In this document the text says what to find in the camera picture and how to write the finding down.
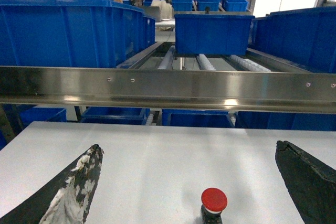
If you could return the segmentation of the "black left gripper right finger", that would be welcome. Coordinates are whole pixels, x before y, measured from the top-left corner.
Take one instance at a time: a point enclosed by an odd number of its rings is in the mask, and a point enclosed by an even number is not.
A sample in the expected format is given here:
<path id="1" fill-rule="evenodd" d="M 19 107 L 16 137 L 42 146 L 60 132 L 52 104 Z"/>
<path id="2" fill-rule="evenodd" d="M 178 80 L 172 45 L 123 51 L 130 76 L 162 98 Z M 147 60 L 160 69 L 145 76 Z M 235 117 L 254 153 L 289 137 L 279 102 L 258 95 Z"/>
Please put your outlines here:
<path id="1" fill-rule="evenodd" d="M 335 169 L 288 141 L 275 161 L 304 223 L 335 223 Z"/>

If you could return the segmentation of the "left gripper black white-stained left finger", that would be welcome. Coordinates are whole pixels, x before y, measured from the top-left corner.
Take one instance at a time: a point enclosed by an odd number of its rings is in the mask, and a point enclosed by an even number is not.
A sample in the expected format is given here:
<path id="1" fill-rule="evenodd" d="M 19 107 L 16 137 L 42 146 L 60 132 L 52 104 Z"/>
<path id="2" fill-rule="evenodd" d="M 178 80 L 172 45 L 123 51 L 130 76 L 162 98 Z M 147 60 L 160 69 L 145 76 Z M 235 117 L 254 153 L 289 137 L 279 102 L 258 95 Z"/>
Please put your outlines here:
<path id="1" fill-rule="evenodd" d="M 98 186 L 103 150 L 92 145 L 52 180 L 1 217 L 1 223 L 85 223 Z"/>

